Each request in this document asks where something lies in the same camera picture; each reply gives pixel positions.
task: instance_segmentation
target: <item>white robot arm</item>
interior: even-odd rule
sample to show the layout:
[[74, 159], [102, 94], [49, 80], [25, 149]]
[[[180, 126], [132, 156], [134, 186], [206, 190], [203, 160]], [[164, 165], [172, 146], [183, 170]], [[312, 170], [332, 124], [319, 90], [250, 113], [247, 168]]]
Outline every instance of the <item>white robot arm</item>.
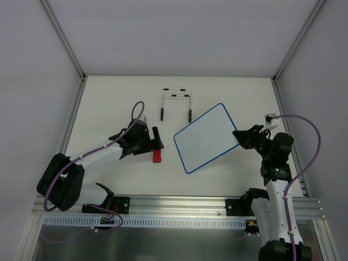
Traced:
[[249, 189], [239, 200], [239, 208], [253, 212], [256, 217], [263, 247], [259, 261], [291, 260], [293, 237], [296, 260], [312, 260], [310, 247], [303, 245], [294, 215], [291, 187], [284, 200], [284, 192], [292, 180], [287, 164], [294, 139], [286, 133], [277, 133], [270, 139], [270, 130], [278, 126], [272, 120], [275, 115], [266, 115], [266, 125], [255, 125], [249, 130], [234, 131], [242, 148], [255, 149], [262, 156], [261, 176], [266, 190]]
[[[160, 151], [164, 148], [157, 127], [153, 127], [154, 139], [150, 139], [146, 117], [142, 116], [134, 122], [132, 119], [128, 127], [129, 131], [121, 136], [111, 136], [104, 145], [75, 157], [67, 157], [62, 153], [56, 154], [45, 173], [40, 179], [36, 190], [42, 196], [48, 194], [48, 200], [61, 211], [70, 209], [75, 204], [94, 204], [105, 209], [110, 208], [114, 193], [105, 185], [83, 184], [83, 178], [109, 162], [120, 160], [127, 155], [138, 155], [153, 152], [153, 162], [161, 162]], [[57, 181], [52, 184], [58, 173]]]

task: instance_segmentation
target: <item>red object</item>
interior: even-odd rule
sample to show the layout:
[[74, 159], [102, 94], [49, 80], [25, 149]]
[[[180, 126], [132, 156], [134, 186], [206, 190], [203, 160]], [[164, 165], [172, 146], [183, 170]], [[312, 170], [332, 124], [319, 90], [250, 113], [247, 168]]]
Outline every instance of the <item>red object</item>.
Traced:
[[152, 161], [154, 163], [160, 163], [162, 161], [162, 158], [161, 158], [161, 150], [155, 150], [153, 151], [153, 159]]

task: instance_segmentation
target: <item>purple cable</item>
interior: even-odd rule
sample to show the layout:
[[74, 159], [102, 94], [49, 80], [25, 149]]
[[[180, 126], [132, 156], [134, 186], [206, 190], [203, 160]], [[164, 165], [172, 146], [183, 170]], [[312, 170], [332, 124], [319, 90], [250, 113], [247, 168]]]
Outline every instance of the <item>purple cable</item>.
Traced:
[[233, 240], [236, 240], [236, 241], [241, 241], [241, 240], [243, 240], [243, 239], [246, 239], [246, 238], [252, 236], [252, 234], [251, 234], [251, 235], [246, 234], [246, 235], [243, 235], [243, 236], [240, 237], [240, 238], [236, 238], [236, 237], [235, 237], [234, 235], [232, 235], [231, 233], [228, 233], [228, 235], [229, 235], [230, 238], [232, 238]]
[[[144, 112], [144, 108], [145, 108], [144, 102], [143, 102], [143, 101], [138, 101], [138, 102], [134, 105], [134, 107], [133, 107], [133, 109], [132, 109], [132, 119], [134, 119], [134, 118], [133, 118], [133, 114], [134, 114], [135, 107], [136, 107], [139, 103], [142, 104], [142, 108], [141, 108], [141, 112], [139, 113], [138, 117], [136, 117], [136, 119], [132, 122], [132, 124], [129, 125], [129, 127], [128, 127], [120, 136], [118, 136], [115, 140], [113, 140], [113, 141], [111, 141], [110, 143], [108, 143], [108, 144], [106, 145], [106, 147], [109, 147], [109, 146], [111, 146], [112, 144], [114, 144], [115, 142], [119, 141], [119, 140], [120, 140], [127, 132], [129, 132], [129, 130], [132, 129], [133, 126], [137, 123], [137, 121], [139, 120], [139, 118], [142, 116], [142, 113]], [[93, 153], [95, 153], [95, 152], [98, 152], [98, 151], [100, 151], [100, 150], [103, 150], [103, 149], [104, 149], [104, 146], [101, 146], [101, 147], [99, 147], [99, 148], [95, 148], [94, 150], [91, 150], [91, 151], [86, 152], [85, 154], [83, 154], [82, 157], [85, 158], [85, 157], [87, 157], [87, 156], [89, 156], [89, 155], [91, 155], [91, 154], [93, 154]], [[47, 192], [46, 192], [46, 195], [45, 195], [45, 199], [44, 199], [44, 201], [43, 201], [43, 208], [44, 208], [44, 210], [45, 210], [46, 212], [50, 212], [50, 211], [56, 209], [56, 207], [53, 207], [53, 208], [50, 208], [50, 209], [47, 208], [47, 202], [48, 202], [49, 195], [51, 194], [51, 191], [52, 191], [52, 189], [53, 189], [55, 183], [56, 183], [57, 180], [59, 179], [60, 175], [61, 175], [62, 173], [64, 173], [72, 164], [78, 162], [79, 160], [81, 160], [81, 157], [78, 157], [78, 158], [72, 160], [71, 162], [69, 162], [68, 164], [66, 164], [66, 165], [58, 172], [58, 174], [54, 177], [54, 179], [52, 180], [51, 184], [49, 185], [49, 187], [48, 187], [48, 189], [47, 189]]]
[[[120, 220], [121, 220], [121, 223], [118, 224], [117, 226], [114, 226], [112, 227], [111, 229], [108, 229], [108, 230], [101, 230], [101, 229], [98, 229], [97, 230], [97, 233], [108, 233], [108, 232], [112, 232], [112, 231], [115, 231], [117, 230], [119, 227], [121, 227], [123, 225], [123, 218], [122, 216], [119, 214], [119, 213], [116, 213], [114, 211], [111, 211], [109, 209], [105, 209], [105, 208], [101, 208], [99, 206], [96, 206], [94, 204], [89, 204], [89, 206], [91, 207], [94, 207], [98, 210], [101, 210], [101, 211], [104, 211], [104, 212], [109, 212], [109, 213], [112, 213], [114, 215], [116, 215]], [[81, 233], [83, 233], [84, 231], [87, 231], [87, 230], [92, 230], [92, 229], [95, 229], [94, 226], [92, 227], [85, 227], [83, 229], [81, 229], [79, 232], [77, 232], [75, 235], [73, 235], [72, 237], [68, 238], [68, 239], [65, 239], [65, 240], [62, 240], [62, 241], [53, 241], [53, 240], [50, 240], [50, 239], [47, 239], [44, 235], [44, 226], [42, 227], [41, 229], [41, 238], [43, 239], [43, 241], [47, 242], [47, 243], [50, 243], [50, 244], [63, 244], [63, 243], [68, 243], [70, 241], [72, 241], [75, 237], [77, 237], [78, 235], [80, 235]]]
[[[302, 117], [300, 115], [295, 115], [295, 114], [287, 114], [287, 115], [280, 115], [280, 116], [275, 116], [275, 117], [272, 117], [272, 119], [278, 119], [278, 118], [288, 118], [288, 117], [294, 117], [294, 118], [299, 118], [299, 119], [302, 119], [304, 121], [307, 121], [310, 125], [313, 126], [313, 128], [315, 129], [316, 131], [316, 134], [318, 135], [318, 147], [316, 149], [316, 152], [315, 152], [315, 155], [314, 157], [312, 158], [312, 160], [308, 163], [308, 165], [299, 173], [297, 174], [297, 176], [295, 176], [290, 182], [289, 184], [287, 185], [287, 187], [285, 188], [285, 191], [284, 191], [284, 205], [285, 205], [285, 213], [286, 213], [286, 216], [287, 216], [287, 221], [288, 221], [288, 228], [289, 228], [289, 232], [293, 230], [293, 226], [291, 224], [291, 218], [290, 218], [290, 210], [289, 210], [289, 205], [288, 205], [288, 199], [287, 199], [287, 195], [288, 195], [288, 192], [289, 192], [289, 189], [291, 187], [291, 185], [301, 176], [303, 176], [303, 174], [310, 168], [310, 166], [313, 165], [314, 161], [316, 160], [318, 154], [319, 154], [319, 151], [320, 151], [320, 147], [321, 147], [321, 135], [320, 135], [320, 132], [317, 128], [317, 126], [312, 122], [310, 121], [309, 119], [305, 118], [305, 117]], [[291, 240], [291, 246], [293, 248], [293, 261], [296, 261], [296, 246], [295, 246], [295, 239], [294, 239], [294, 235], [292, 233], [289, 233], [290, 235], [290, 240]]]
[[50, 243], [50, 244], [63, 244], [63, 243], [68, 243], [70, 242], [71, 240], [73, 240], [75, 237], [77, 237], [78, 235], [80, 235], [82, 232], [86, 231], [86, 230], [91, 230], [92, 228], [91, 227], [85, 227], [83, 229], [81, 229], [79, 232], [77, 232], [75, 235], [73, 235], [72, 237], [68, 238], [68, 239], [65, 239], [65, 240], [62, 240], [62, 241], [53, 241], [53, 240], [49, 240], [45, 237], [44, 235], [44, 227], [45, 226], [42, 226], [42, 229], [41, 229], [41, 238], [47, 242], [47, 243]]

